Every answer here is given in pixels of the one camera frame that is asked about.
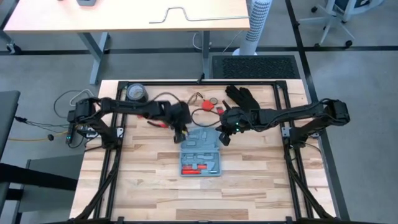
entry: wooden table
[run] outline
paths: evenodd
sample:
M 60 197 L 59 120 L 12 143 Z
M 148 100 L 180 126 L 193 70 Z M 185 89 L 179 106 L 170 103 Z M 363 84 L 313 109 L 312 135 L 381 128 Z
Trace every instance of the wooden table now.
M 102 82 L 99 97 L 115 98 L 118 80 Z M 307 104 L 301 80 L 287 80 L 292 106 Z M 247 86 L 262 108 L 275 109 L 275 98 L 269 86 Z M 233 102 L 226 96 L 225 86 L 147 86 L 149 96 L 169 91 L 187 101 L 195 92 L 205 98 L 216 97 Z M 170 96 L 159 100 L 176 102 Z M 191 106 L 199 108 L 200 102 Z M 210 124 L 217 116 L 206 112 L 194 116 L 195 121 Z M 110 114 L 103 120 L 110 123 Z M 308 120 L 297 121 L 301 126 Z M 155 128 L 144 119 L 127 117 L 121 163 L 112 220 L 285 220 L 294 217 L 292 196 L 287 177 L 282 137 L 279 128 L 261 133 L 248 131 L 231 137 L 228 147 L 221 147 L 223 174 L 221 177 L 180 177 L 178 174 L 179 145 L 174 144 L 174 132 Z M 317 145 L 316 140 L 308 140 Z M 100 144 L 95 139 L 88 147 Z M 307 182 L 315 198 L 334 215 L 325 170 L 320 153 L 312 147 L 301 150 Z M 98 189 L 104 150 L 87 152 L 81 167 L 70 217 L 77 216 Z M 300 206 L 305 215 L 302 194 Z M 107 201 L 105 195 L 101 217 Z
M 97 0 L 93 7 L 79 6 L 76 0 L 20 0 L 6 27 L 7 32 L 77 32 L 95 63 L 90 84 L 97 83 L 108 32 L 121 31 L 203 31 L 203 71 L 209 70 L 209 30 L 249 30 L 249 19 L 227 19 L 216 21 L 187 21 L 181 9 L 169 12 L 168 7 L 184 7 L 191 19 L 209 17 L 248 16 L 246 0 Z M 99 44 L 90 32 L 103 32 Z

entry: white cable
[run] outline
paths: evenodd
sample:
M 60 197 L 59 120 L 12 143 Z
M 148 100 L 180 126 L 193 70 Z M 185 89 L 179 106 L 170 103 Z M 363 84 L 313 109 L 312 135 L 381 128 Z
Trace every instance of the white cable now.
M 194 48 L 196 48 L 196 49 L 198 49 L 198 50 L 201 50 L 200 47 L 197 47 L 197 46 L 195 45 L 195 37 L 196 37 L 196 36 L 197 36 L 197 33 L 195 33 L 195 34 L 193 35 L 193 37 L 192 37 L 192 45 L 193 45 Z
M 198 47 L 195 45 L 195 37 L 197 36 L 198 33 L 195 33 L 192 37 L 192 45 L 194 48 L 198 49 L 198 50 L 202 50 L 202 48 Z
M 228 46 L 226 46 L 226 48 L 223 50 L 223 55 L 225 53 L 225 51 L 228 49 L 228 47 L 230 47 L 232 45 L 232 43 L 235 41 L 235 39 L 243 32 L 243 30 L 241 32 L 239 32 L 238 34 L 235 35 L 235 37 L 232 39 L 231 43 L 228 44 Z
M 82 91 L 79 92 L 76 96 L 72 97 L 72 99 L 70 99 L 69 105 L 70 105 L 70 106 L 75 106 L 75 105 L 72 103 L 72 101 L 73 101 L 74 99 L 76 99 L 76 97 L 80 96 L 80 95 L 81 95 L 82 93 L 84 93 L 84 92 L 87 92 L 87 94 L 90 94 L 91 96 L 94 96 L 93 92 L 91 92 L 89 89 L 82 90 Z

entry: desk leg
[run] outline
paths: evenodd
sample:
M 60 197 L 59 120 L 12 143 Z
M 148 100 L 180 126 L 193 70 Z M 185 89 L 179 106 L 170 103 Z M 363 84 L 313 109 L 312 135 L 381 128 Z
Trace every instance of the desk leg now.
M 0 39 L 6 42 L 7 50 L 11 55 L 19 55 L 22 50 L 14 43 L 14 40 L 8 36 L 3 30 L 0 30 Z
M 98 74 L 100 73 L 106 41 L 109 38 L 109 34 L 107 32 L 102 33 L 99 45 L 95 42 L 90 33 L 78 33 L 78 35 L 94 57 L 94 65 L 90 75 L 90 85 L 97 85 Z
M 205 74 L 205 79 L 209 79 L 211 78 L 209 59 L 210 31 L 203 31 L 202 42 L 203 74 Z

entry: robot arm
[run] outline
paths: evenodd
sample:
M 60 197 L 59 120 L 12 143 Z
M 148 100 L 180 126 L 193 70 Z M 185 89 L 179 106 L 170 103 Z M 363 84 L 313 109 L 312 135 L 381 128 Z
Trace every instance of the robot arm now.
M 305 142 L 307 138 L 325 129 L 329 125 L 342 126 L 349 122 L 347 106 L 340 100 L 324 99 L 310 105 L 298 106 L 284 110 L 255 109 L 248 113 L 241 108 L 230 108 L 223 101 L 227 110 L 221 115 L 220 141 L 227 146 L 231 141 L 230 136 L 238 132 L 249 130 L 265 131 L 277 126 L 279 123 L 295 121 L 305 118 L 314 118 L 301 128 L 290 129 L 290 144 Z
M 76 103 L 76 108 L 68 113 L 68 122 L 87 124 L 92 127 L 102 139 L 102 147 L 114 149 L 121 144 L 115 128 L 110 128 L 101 119 L 109 113 L 126 113 L 141 115 L 146 119 L 163 121 L 175 131 L 174 142 L 185 139 L 182 133 L 187 130 L 186 124 L 191 123 L 189 107 L 185 102 L 171 105 L 168 101 L 148 101 L 138 103 L 119 101 L 110 98 L 87 98 Z

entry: white tower fan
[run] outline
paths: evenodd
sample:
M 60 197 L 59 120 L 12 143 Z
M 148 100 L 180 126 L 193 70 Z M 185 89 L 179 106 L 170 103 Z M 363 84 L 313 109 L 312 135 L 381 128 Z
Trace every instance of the white tower fan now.
M 257 55 L 256 49 L 266 24 L 272 0 L 251 0 L 250 4 L 250 31 L 244 32 L 241 47 L 232 55 Z

